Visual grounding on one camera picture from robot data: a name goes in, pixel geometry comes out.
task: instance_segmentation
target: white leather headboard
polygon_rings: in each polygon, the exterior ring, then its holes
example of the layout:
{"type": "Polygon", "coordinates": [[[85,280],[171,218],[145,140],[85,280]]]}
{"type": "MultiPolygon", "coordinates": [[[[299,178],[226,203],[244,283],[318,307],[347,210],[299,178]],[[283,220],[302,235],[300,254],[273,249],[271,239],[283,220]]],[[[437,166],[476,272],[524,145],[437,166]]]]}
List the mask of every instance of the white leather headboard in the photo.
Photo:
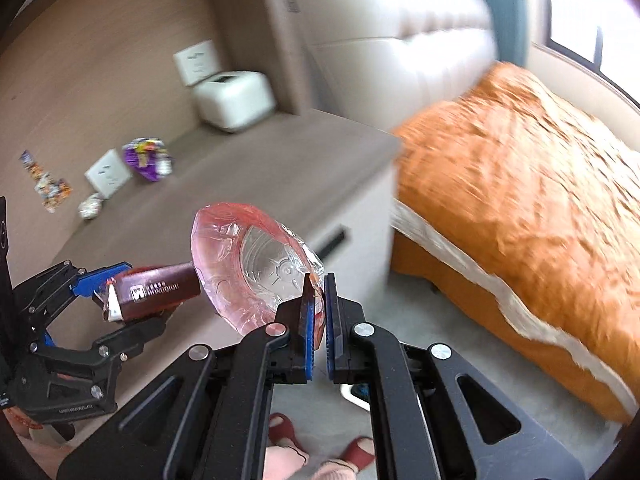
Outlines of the white leather headboard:
{"type": "Polygon", "coordinates": [[[286,0],[316,106],[389,131],[471,88],[496,56],[484,0],[286,0]]]}

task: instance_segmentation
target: black drawer handle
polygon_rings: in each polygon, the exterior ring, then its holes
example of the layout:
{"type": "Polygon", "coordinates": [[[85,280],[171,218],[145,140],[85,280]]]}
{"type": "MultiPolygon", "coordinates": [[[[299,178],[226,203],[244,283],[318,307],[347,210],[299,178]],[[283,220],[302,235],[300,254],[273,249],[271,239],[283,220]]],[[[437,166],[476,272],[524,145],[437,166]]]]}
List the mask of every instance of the black drawer handle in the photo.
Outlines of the black drawer handle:
{"type": "Polygon", "coordinates": [[[340,230],[334,235],[331,240],[329,240],[316,254],[318,258],[320,258],[321,262],[324,262],[326,258],[328,258],[331,253],[333,253],[343,242],[347,241],[349,236],[347,234],[347,229],[344,227],[340,227],[340,230]]]}

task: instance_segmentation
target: window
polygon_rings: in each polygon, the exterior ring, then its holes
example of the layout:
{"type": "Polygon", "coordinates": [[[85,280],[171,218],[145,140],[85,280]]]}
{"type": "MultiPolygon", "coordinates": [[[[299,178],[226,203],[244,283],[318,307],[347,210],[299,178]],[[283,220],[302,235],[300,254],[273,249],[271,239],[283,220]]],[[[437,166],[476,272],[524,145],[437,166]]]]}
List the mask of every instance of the window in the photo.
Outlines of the window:
{"type": "Polygon", "coordinates": [[[640,107],[640,18],[623,0],[548,0],[546,44],[640,107]]]}

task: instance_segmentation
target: curtain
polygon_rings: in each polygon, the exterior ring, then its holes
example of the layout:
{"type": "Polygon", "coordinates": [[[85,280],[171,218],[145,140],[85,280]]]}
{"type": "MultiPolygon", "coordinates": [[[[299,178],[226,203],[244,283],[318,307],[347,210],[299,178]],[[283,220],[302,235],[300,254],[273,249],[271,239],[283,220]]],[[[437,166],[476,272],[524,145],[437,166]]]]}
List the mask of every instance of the curtain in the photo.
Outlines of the curtain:
{"type": "Polygon", "coordinates": [[[500,61],[524,66],[529,49],[527,0],[486,0],[494,19],[500,61]]]}

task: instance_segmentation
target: red slipper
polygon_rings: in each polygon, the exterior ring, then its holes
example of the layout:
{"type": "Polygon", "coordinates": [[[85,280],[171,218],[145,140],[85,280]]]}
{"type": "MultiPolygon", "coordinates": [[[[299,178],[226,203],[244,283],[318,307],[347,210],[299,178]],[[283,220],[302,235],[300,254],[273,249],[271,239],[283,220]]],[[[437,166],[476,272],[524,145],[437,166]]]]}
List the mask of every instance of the red slipper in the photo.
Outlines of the red slipper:
{"type": "Polygon", "coordinates": [[[347,449],[345,449],[343,454],[340,456],[340,460],[350,462],[354,466],[356,466],[356,468],[358,469],[356,471],[357,473],[371,465],[376,459],[375,452],[370,453],[368,451],[369,449],[371,451],[374,451],[373,439],[369,438],[368,436],[359,436],[358,438],[352,440],[351,443],[347,446],[347,449]]]}
{"type": "Polygon", "coordinates": [[[293,423],[289,420],[287,415],[283,415],[282,413],[271,413],[269,416],[269,440],[273,444],[276,444],[283,438],[288,438],[293,442],[293,445],[296,446],[300,451],[306,453],[305,449],[300,446],[300,443],[296,439],[296,430],[293,428],[293,423]],[[279,416],[282,421],[275,426],[271,425],[271,421],[279,416]]]}

